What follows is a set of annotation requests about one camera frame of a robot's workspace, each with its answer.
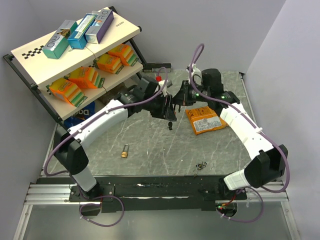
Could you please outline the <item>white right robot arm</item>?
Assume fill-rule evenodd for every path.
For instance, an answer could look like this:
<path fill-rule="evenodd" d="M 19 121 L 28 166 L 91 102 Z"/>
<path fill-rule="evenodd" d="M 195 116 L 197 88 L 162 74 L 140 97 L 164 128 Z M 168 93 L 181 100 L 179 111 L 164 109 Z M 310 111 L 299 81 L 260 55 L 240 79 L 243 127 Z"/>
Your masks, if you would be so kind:
<path fill-rule="evenodd" d="M 182 81 L 180 90 L 173 97 L 173 104 L 192 106 L 196 102 L 206 102 L 233 130 L 247 150 L 250 162 L 241 170 L 226 175 L 218 187 L 223 199 L 230 199 L 236 190 L 265 184 L 282 177 L 286 170 L 288 150 L 284 145 L 276 145 L 267 139 L 245 111 L 239 98 L 226 91 L 221 73 L 216 68 L 203 71 L 188 66 L 190 74 Z"/>

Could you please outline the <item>brown paper bag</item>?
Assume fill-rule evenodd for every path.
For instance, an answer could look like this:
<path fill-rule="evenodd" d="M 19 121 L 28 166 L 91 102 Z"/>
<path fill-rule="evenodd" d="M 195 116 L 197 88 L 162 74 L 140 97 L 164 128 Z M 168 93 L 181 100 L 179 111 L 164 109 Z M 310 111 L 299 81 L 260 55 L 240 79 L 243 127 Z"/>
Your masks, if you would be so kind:
<path fill-rule="evenodd" d="M 124 93 L 125 91 L 132 90 L 136 84 L 126 86 L 124 82 L 120 83 L 113 89 L 107 91 L 105 94 L 100 96 L 98 98 L 98 101 L 100 101 L 103 105 L 107 105 L 111 100 L 113 100 L 118 94 Z"/>

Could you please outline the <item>aluminium rail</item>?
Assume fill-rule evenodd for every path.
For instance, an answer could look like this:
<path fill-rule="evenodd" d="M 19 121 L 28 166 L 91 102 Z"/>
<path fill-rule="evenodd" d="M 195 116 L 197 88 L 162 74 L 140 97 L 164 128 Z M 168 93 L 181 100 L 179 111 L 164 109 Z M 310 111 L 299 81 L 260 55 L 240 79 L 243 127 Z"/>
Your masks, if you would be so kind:
<path fill-rule="evenodd" d="M 69 205 L 75 184 L 30 184 L 24 205 Z"/>

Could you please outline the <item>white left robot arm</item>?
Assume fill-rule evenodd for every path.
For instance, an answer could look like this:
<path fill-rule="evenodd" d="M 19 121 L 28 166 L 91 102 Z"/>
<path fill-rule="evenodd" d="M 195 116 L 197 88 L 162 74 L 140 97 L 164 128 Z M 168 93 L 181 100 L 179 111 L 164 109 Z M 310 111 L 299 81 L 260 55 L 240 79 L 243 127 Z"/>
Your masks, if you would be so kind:
<path fill-rule="evenodd" d="M 122 89 L 105 107 L 82 123 L 68 130 L 56 130 L 53 156 L 77 183 L 87 201 L 95 200 L 101 190 L 89 170 L 86 148 L 108 129 L 142 110 L 154 118 L 175 122 L 177 118 L 167 84 L 167 79 L 157 81 L 149 76 L 142 77 L 138 84 Z"/>

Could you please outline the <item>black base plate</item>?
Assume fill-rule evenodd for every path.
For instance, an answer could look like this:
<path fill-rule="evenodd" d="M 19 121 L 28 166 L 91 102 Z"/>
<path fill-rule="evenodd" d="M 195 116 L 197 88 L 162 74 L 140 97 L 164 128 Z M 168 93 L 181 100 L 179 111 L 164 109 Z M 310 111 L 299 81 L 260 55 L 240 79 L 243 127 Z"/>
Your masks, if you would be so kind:
<path fill-rule="evenodd" d="M 71 188 L 71 203 L 102 204 L 103 213 L 126 211 L 187 210 L 215 211 L 223 201 L 247 199 L 223 186 L 222 175 L 100 176 L 99 189 L 91 196 Z"/>

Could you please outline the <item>orange sponge pack right front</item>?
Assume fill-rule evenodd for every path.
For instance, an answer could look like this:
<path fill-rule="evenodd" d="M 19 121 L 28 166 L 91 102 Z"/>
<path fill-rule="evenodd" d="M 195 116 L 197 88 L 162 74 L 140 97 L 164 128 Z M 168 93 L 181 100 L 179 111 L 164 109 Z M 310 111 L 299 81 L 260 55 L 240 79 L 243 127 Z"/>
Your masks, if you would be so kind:
<path fill-rule="evenodd" d="M 97 69 L 111 74 L 118 74 L 124 68 L 124 65 L 119 57 L 112 56 L 107 53 L 96 57 L 93 60 L 93 64 Z"/>

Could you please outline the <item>robot figure keychain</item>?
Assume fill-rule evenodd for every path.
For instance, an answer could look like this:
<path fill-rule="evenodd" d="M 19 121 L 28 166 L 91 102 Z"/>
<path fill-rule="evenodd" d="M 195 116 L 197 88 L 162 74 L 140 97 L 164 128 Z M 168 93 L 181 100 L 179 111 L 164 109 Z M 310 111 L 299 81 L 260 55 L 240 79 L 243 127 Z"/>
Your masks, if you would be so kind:
<path fill-rule="evenodd" d="M 207 162 L 206 162 L 206 161 L 203 161 L 203 162 L 201 162 L 201 163 L 197 163 L 197 164 L 195 165 L 195 170 L 193 171 L 193 174 L 194 174 L 194 175 L 197 175 L 198 172 L 199 172 L 200 170 L 202 170 L 203 168 L 205 168 L 206 166 L 207 166 Z"/>

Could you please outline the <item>orange black padlock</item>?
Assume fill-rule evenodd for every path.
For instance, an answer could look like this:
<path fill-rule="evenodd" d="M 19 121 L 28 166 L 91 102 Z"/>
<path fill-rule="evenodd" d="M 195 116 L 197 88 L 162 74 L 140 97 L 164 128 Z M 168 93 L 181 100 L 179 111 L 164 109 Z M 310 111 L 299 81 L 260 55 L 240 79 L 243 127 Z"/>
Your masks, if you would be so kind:
<path fill-rule="evenodd" d="M 176 113 L 180 113 L 181 112 L 181 104 L 178 102 L 173 102 L 173 111 L 174 111 L 174 114 Z"/>

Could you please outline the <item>blue doritos bag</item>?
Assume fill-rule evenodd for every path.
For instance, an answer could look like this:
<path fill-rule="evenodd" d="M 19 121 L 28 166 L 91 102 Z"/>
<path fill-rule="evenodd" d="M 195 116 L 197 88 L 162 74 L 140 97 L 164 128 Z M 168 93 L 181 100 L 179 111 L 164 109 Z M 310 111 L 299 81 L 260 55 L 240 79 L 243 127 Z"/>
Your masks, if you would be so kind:
<path fill-rule="evenodd" d="M 67 128 L 74 127 L 78 124 L 81 124 L 91 116 L 95 114 L 95 102 L 91 102 L 87 106 L 83 107 L 82 109 L 78 110 L 75 114 L 67 118 L 63 124 Z"/>

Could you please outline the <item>teal rio box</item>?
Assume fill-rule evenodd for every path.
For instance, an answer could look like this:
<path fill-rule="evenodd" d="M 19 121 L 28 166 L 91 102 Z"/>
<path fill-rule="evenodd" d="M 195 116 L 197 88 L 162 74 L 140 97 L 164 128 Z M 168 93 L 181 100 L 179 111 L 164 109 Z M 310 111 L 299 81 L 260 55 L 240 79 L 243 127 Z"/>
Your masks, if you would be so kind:
<path fill-rule="evenodd" d="M 49 59 L 59 59 L 69 46 L 68 38 L 77 28 L 74 20 L 65 20 L 42 48 Z"/>

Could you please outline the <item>orange chip bag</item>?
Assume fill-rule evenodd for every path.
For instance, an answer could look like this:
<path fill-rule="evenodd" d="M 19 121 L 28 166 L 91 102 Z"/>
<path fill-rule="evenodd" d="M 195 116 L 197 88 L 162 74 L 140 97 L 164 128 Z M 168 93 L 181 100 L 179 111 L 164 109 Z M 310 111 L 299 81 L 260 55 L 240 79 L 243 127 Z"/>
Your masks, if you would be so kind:
<path fill-rule="evenodd" d="M 186 109 L 185 114 L 195 135 L 224 129 L 228 124 L 208 106 Z"/>

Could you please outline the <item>black head key pair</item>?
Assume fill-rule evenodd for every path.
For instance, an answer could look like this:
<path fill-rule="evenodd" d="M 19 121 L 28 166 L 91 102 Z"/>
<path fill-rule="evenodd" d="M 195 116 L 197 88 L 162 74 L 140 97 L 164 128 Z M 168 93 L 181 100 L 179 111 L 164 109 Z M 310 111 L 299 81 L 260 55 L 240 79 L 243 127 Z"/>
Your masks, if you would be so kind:
<path fill-rule="evenodd" d="M 171 121 L 168 122 L 167 128 L 172 131 L 173 130 L 173 123 Z"/>

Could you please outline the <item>brass padlock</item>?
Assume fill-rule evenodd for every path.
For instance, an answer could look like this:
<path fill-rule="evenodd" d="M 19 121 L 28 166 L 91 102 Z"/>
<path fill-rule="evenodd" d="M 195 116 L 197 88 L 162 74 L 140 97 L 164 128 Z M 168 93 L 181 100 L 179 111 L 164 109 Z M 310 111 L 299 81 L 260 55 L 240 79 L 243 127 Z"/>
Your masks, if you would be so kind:
<path fill-rule="evenodd" d="M 121 157 L 122 158 L 127 158 L 128 157 L 129 149 L 130 149 L 130 145 L 129 144 L 125 144 L 123 146 L 123 150 L 122 150 L 122 153 L 121 153 Z"/>

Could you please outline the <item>orange sponge pack middle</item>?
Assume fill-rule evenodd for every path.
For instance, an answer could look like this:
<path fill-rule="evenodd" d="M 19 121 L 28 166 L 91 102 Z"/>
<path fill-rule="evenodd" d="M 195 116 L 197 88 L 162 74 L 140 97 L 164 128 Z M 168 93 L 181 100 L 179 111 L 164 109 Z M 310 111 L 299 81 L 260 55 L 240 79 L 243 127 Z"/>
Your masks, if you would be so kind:
<path fill-rule="evenodd" d="M 79 67 L 65 75 L 64 78 L 81 89 L 100 89 L 105 82 L 105 78 L 100 76 L 93 67 Z"/>

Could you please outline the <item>orange sponge pack right back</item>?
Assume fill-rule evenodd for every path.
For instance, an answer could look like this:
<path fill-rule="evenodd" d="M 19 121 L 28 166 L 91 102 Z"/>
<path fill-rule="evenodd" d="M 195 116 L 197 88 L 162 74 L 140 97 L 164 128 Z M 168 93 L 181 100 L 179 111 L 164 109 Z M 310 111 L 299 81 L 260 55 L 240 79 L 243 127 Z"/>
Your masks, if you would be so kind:
<path fill-rule="evenodd" d="M 132 47 L 127 44 L 120 44 L 107 52 L 113 57 L 120 58 L 121 63 L 124 66 L 134 66 L 139 60 Z"/>

